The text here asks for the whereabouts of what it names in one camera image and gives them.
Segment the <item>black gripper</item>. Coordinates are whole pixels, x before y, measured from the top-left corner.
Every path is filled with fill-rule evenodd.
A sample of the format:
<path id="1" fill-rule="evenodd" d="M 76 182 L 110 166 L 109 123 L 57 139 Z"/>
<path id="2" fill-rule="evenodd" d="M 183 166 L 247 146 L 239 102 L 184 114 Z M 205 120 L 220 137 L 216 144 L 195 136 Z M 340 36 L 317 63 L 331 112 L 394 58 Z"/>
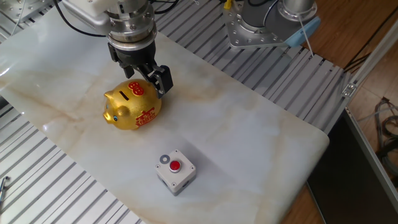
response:
<path id="1" fill-rule="evenodd" d="M 108 49 L 114 62 L 124 70 L 126 78 L 134 75 L 137 70 L 144 80 L 149 82 L 156 91 L 158 99 L 161 99 L 172 87 L 173 80 L 168 66 L 158 66 L 155 63 L 155 42 L 139 50 L 120 50 L 108 43 Z"/>

